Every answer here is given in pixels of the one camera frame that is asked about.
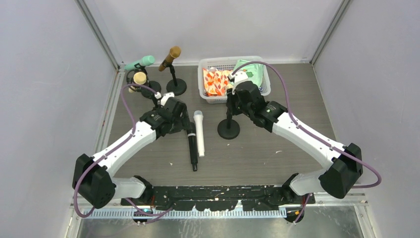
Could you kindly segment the gold brown microphone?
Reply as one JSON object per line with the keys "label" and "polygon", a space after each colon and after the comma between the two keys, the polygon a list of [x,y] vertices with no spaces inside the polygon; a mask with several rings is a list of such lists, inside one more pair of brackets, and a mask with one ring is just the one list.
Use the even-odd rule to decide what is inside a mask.
{"label": "gold brown microphone", "polygon": [[173,61],[181,55],[181,48],[179,46],[173,46],[170,48],[168,55],[165,57],[163,62],[158,67],[159,71],[164,71],[167,67],[172,65]]}

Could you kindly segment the green microphone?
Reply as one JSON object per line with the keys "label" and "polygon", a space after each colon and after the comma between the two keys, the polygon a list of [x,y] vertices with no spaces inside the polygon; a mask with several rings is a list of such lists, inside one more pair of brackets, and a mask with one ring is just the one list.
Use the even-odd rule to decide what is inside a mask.
{"label": "green microphone", "polygon": [[124,67],[124,69],[125,69],[125,70],[127,70],[127,71],[130,71],[130,70],[135,70],[135,69],[141,69],[141,68],[143,68],[143,67],[150,66],[150,65],[152,65],[152,64],[154,64],[154,63],[155,63],[155,57],[153,57],[153,56],[151,56],[151,55],[149,55],[149,56],[144,56],[144,57],[142,57],[141,59],[139,59],[139,60],[137,60],[137,61],[134,61],[134,62],[128,63],[128,64]]}

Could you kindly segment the black round-base mic stand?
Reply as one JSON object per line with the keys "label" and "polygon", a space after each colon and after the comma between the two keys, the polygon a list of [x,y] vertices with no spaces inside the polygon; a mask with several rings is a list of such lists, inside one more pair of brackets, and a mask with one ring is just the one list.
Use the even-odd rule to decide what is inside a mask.
{"label": "black round-base mic stand", "polygon": [[169,70],[172,75],[172,80],[166,85],[167,92],[173,92],[175,96],[182,95],[187,89],[186,82],[183,79],[176,77],[173,65],[169,65]]}

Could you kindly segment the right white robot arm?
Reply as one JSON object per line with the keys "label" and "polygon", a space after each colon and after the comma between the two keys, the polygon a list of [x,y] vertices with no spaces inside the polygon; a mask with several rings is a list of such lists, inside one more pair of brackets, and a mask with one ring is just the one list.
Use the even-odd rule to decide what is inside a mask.
{"label": "right white robot arm", "polygon": [[288,109],[280,103],[265,100],[254,83],[228,86],[226,93],[233,115],[244,114],[256,126],[289,140],[321,165],[321,170],[294,174],[283,184],[295,195],[327,192],[343,199],[363,174],[362,165],[350,158],[362,158],[359,146],[345,146],[310,127],[303,129],[304,123],[291,119]]}

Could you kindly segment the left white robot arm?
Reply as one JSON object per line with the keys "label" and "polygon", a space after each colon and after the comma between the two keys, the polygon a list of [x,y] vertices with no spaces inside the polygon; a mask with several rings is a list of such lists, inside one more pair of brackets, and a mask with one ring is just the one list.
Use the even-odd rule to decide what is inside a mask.
{"label": "left white robot arm", "polygon": [[132,129],[104,150],[93,156],[76,159],[73,184],[95,209],[114,199],[150,200],[152,186],[141,176],[116,178],[116,172],[137,152],[167,134],[186,130],[190,125],[187,105],[175,98],[164,97],[157,108],[144,113]]}

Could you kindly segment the black tripod shock-mount stand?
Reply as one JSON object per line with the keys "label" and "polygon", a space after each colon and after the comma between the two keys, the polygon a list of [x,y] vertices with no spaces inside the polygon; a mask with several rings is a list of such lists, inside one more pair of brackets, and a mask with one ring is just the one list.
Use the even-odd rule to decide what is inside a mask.
{"label": "black tripod shock-mount stand", "polygon": [[[135,74],[135,70],[130,70],[130,71],[128,71],[127,73],[126,73],[126,83],[127,83],[127,81],[128,81],[128,78],[131,78],[131,77],[133,77],[133,75]],[[152,100],[152,102],[153,102],[153,104],[154,104],[154,106],[156,107],[157,105],[158,105],[158,100],[156,99],[156,97],[155,97],[155,93],[156,93],[156,91],[154,91],[153,89],[151,89],[151,88],[149,88],[149,87],[147,87],[147,86],[145,86],[145,85],[137,85],[136,84],[136,86],[140,86],[140,87],[142,87],[142,88],[145,88],[145,89],[148,89],[148,90],[150,90],[151,92],[153,92],[153,94],[154,94],[154,97],[152,97],[152,98],[150,98],[150,100]]]}

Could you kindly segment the cream yellow microphone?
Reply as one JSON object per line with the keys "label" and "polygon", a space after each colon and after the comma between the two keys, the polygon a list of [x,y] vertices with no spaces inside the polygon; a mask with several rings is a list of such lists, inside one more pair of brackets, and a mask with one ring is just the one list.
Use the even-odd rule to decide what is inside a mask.
{"label": "cream yellow microphone", "polygon": [[[147,82],[147,76],[144,72],[136,72],[133,77],[128,78],[127,84],[137,84],[137,85],[144,85]],[[140,86],[129,86],[129,92],[141,92]]]}

